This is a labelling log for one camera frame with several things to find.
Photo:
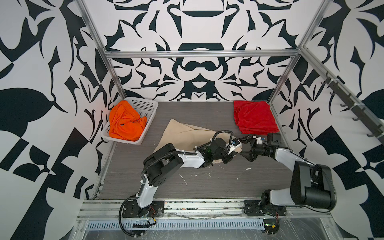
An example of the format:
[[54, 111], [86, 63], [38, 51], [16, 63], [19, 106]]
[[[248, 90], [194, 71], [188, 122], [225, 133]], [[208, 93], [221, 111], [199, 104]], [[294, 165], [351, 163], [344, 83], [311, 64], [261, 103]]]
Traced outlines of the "orange shorts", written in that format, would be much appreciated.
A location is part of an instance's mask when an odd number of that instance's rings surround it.
[[147, 117], [140, 117], [139, 113], [127, 101], [119, 102], [110, 112], [111, 138], [138, 141], [147, 125]]

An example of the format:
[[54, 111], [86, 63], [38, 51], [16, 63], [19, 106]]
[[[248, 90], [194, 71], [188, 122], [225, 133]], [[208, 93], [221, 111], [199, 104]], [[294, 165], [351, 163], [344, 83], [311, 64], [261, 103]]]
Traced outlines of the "black hook rack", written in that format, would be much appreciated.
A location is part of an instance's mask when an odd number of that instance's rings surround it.
[[362, 124], [369, 130], [368, 138], [376, 138], [382, 145], [384, 144], [384, 123], [364, 104], [358, 97], [346, 87], [344, 82], [329, 72], [322, 73], [320, 76], [324, 79], [322, 86], [327, 86], [331, 89], [329, 111], [331, 112], [331, 104], [335, 97], [339, 98], [342, 103], [340, 107], [343, 110], [352, 111], [355, 115], [353, 121], [362, 122]]

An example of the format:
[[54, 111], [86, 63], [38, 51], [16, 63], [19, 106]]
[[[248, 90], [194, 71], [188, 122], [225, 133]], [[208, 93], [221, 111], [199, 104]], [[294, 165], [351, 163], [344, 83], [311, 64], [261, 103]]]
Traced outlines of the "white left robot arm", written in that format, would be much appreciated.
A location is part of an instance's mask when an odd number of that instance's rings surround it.
[[230, 162], [238, 153], [242, 143], [238, 139], [230, 139], [227, 143], [222, 138], [194, 148], [194, 151], [178, 150], [173, 144], [167, 144], [154, 152], [144, 161], [141, 172], [141, 187], [136, 194], [137, 204], [141, 209], [150, 206], [158, 187], [164, 184], [180, 168], [206, 168], [216, 160]]

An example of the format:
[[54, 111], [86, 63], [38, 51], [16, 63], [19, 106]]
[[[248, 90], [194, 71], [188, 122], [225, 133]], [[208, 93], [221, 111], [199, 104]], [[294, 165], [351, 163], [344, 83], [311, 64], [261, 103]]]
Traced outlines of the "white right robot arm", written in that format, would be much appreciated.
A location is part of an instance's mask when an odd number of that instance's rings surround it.
[[282, 145], [276, 134], [266, 138], [246, 136], [239, 141], [250, 146], [241, 155], [253, 162], [259, 156], [270, 157], [292, 171], [290, 187], [281, 190], [266, 190], [260, 205], [271, 207], [305, 207], [315, 212], [327, 213], [337, 204], [336, 188], [331, 169], [314, 164]]

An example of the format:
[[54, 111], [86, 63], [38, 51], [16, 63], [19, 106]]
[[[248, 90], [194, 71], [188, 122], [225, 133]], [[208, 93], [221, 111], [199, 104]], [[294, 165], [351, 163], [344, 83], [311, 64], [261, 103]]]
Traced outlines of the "white plastic laundry basket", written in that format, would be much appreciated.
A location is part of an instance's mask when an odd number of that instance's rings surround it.
[[125, 98], [111, 110], [101, 137], [109, 141], [140, 145], [154, 120], [158, 105], [152, 100]]

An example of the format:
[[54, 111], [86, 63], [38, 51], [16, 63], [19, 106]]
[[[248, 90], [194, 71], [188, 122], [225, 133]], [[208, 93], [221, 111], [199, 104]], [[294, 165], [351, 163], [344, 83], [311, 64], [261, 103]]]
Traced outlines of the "beige shorts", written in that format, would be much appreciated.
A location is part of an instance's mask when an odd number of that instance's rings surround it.
[[[221, 138], [226, 141], [227, 144], [231, 143], [231, 141], [229, 141], [230, 133], [227, 132], [228, 131], [226, 131], [225, 133], [219, 133], [215, 139]], [[167, 125], [160, 140], [160, 143], [155, 149], [155, 152], [166, 144], [172, 144], [174, 148], [180, 151], [185, 150], [187, 152], [193, 152], [195, 147], [199, 147], [209, 142], [213, 138], [215, 133], [216, 132], [212, 130], [204, 129], [193, 125], [182, 124], [172, 119]], [[232, 137], [232, 141], [237, 141], [239, 143], [233, 151], [236, 155], [242, 150], [242, 144], [235, 137]], [[207, 166], [210, 166], [211, 164], [217, 164], [221, 162], [221, 159], [212, 161], [208, 160], [208, 163], [203, 164], [200, 168], [205, 168]]]

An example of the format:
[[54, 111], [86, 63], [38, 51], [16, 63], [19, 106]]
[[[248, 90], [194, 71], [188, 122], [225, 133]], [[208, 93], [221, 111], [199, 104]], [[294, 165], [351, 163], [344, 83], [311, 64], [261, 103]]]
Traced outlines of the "aluminium frame left post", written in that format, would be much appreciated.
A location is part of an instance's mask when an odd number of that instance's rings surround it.
[[83, 0], [76, 0], [75, 2], [76, 2], [77, 6], [79, 8], [79, 11], [81, 13], [82, 19], [83, 19], [86, 27], [90, 31], [91, 37], [92, 37], [92, 39], [93, 39], [93, 41], [94, 41], [94, 43], [95, 43], [95, 45], [96, 45], [96, 47], [98, 49], [98, 52], [99, 52], [99, 54], [100, 54], [100, 56], [101, 56], [101, 58], [103, 60], [103, 63], [106, 66], [109, 74], [112, 77], [113, 83], [114, 83], [115, 87], [117, 88], [119, 96], [122, 99], [125, 99], [127, 97], [126, 92], [123, 89], [122, 83], [121, 83], [119, 77], [117, 76], [113, 65], [111, 64], [110, 60], [107, 58], [107, 55], [105, 53], [105, 47], [103, 45], [102, 39], [101, 39], [101, 37], [98, 34], [96, 25], [95, 25], [95, 23], [93, 22], [93, 20], [91, 18], [91, 14], [90, 14], [87, 6], [86, 6], [85, 1], [83, 1]]

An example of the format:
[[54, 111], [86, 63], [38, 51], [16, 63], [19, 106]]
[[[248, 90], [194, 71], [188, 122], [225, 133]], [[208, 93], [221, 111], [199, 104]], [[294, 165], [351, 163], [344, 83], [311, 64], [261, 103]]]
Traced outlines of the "red shorts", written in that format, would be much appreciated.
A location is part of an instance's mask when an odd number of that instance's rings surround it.
[[242, 134], [267, 135], [279, 128], [267, 102], [234, 101], [234, 119]]

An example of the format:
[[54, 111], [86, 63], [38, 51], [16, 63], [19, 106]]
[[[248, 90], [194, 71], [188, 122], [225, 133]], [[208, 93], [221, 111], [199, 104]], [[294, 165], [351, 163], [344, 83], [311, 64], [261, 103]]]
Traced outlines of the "aluminium frame right side bar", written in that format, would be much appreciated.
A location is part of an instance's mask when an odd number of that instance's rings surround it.
[[323, 85], [331, 88], [331, 95], [338, 96], [341, 107], [352, 111], [355, 115], [353, 120], [361, 122], [368, 130], [367, 137], [376, 138], [381, 144], [384, 143], [384, 123], [373, 111], [332, 73], [306, 48], [301, 47], [299, 54], [303, 57], [324, 80]]

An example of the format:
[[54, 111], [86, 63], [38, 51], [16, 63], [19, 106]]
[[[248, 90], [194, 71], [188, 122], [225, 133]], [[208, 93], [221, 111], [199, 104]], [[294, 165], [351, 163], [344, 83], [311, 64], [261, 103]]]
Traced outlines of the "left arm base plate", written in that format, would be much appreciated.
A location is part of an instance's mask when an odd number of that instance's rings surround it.
[[153, 201], [149, 206], [141, 208], [138, 205], [137, 200], [128, 201], [123, 206], [122, 217], [123, 218], [155, 218], [164, 213], [165, 202]]

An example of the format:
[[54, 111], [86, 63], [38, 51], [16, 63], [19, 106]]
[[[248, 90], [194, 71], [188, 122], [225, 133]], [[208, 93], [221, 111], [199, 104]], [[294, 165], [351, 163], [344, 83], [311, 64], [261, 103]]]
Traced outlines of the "aluminium frame right post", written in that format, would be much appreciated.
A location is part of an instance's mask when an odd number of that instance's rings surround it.
[[311, 20], [308, 29], [305, 31], [305, 34], [303, 38], [301, 39], [300, 43], [298, 44], [295, 55], [291, 57], [290, 62], [288, 63], [287, 67], [285, 68], [285, 71], [283, 72], [281, 78], [279, 79], [275, 89], [273, 90], [270, 98], [268, 99], [268, 104], [271, 106], [274, 102], [274, 100], [279, 95], [279, 92], [282, 90], [283, 86], [285, 85], [285, 82], [288, 80], [288, 77], [290, 73], [293, 71], [294, 67], [296, 66], [297, 62], [300, 60], [302, 56], [302, 51], [307, 45], [307, 43], [310, 41], [311, 37], [313, 36], [315, 30], [319, 27], [321, 21], [323, 20], [329, 6], [333, 3], [332, 0], [323, 0], [316, 11], [313, 19]]

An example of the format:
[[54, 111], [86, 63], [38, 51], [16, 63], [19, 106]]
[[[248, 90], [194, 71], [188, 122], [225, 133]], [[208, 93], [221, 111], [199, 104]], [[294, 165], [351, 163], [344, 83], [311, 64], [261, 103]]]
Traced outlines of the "aluminium mounting rail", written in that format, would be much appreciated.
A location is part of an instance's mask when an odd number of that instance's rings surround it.
[[[168, 199], [164, 201], [164, 213], [159, 218], [173, 219], [223, 219], [247, 218], [244, 214], [246, 199]], [[122, 200], [84, 201], [76, 218], [80, 220], [117, 220]], [[255, 216], [255, 218], [330, 218], [330, 213], [319, 213], [305, 207], [286, 207], [286, 215]]]

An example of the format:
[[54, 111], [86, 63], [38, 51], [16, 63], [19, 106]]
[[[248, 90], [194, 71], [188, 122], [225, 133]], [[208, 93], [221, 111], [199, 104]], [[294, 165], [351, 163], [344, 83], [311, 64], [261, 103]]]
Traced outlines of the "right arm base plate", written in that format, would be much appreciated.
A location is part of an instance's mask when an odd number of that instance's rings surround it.
[[248, 217], [286, 215], [286, 207], [266, 204], [263, 200], [245, 200], [244, 204], [244, 214]]

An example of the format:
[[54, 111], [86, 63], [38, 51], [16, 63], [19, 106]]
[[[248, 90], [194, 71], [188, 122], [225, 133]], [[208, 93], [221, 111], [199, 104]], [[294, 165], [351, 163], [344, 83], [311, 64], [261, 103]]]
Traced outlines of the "aluminium frame post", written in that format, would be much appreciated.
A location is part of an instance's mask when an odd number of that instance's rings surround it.
[[123, 89], [122, 83], [121, 83], [119, 77], [117, 76], [113, 65], [111, 64], [110, 60], [107, 58], [107, 55], [105, 53], [105, 47], [103, 45], [102, 39], [101, 39], [101, 37], [98, 34], [96, 25], [95, 25], [95, 23], [93, 22], [93, 20], [91, 18], [91, 14], [90, 14], [87, 6], [86, 6], [85, 1], [83, 1], [83, 0], [76, 0], [75, 2], [76, 2], [77, 6], [79, 8], [79, 11], [81, 13], [82, 19], [83, 19], [86, 27], [90, 31], [91, 37], [92, 37], [92, 39], [93, 39], [93, 41], [94, 41], [94, 43], [95, 43], [95, 45], [96, 45], [96, 47], [98, 49], [98, 52], [99, 52], [99, 54], [100, 54], [100, 56], [101, 56], [101, 58], [103, 60], [103, 63], [106, 66], [109, 74], [112, 77], [113, 83], [114, 83], [115, 87], [117, 88], [119, 96], [122, 99], [125, 99], [127, 97], [126, 92]]
[[283, 72], [281, 78], [279, 79], [275, 89], [273, 90], [270, 98], [268, 99], [268, 104], [271, 106], [274, 102], [274, 100], [279, 95], [279, 92], [282, 90], [283, 86], [285, 85], [285, 82], [288, 80], [288, 77], [290, 73], [293, 71], [294, 67], [296, 66], [297, 62], [300, 60], [302, 56], [302, 51], [307, 45], [307, 43], [310, 41], [311, 37], [313, 36], [315, 30], [319, 27], [321, 21], [323, 20], [329, 6], [333, 3], [332, 0], [323, 0], [316, 11], [313, 19], [311, 20], [308, 29], [305, 31], [305, 34], [303, 38], [301, 39], [300, 43], [298, 44], [295, 55], [291, 57], [290, 62], [288, 63], [287, 67], [285, 68], [285, 71]]

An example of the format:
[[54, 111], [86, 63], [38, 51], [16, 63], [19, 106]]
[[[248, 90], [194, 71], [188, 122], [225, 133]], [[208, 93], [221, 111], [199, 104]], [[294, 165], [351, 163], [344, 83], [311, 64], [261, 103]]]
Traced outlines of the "aluminium frame horizontal bar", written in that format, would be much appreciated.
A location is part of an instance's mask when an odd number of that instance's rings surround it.
[[208, 58], [208, 57], [292, 57], [295, 50], [223, 50], [223, 51], [105, 51], [108, 59], [117, 58]]

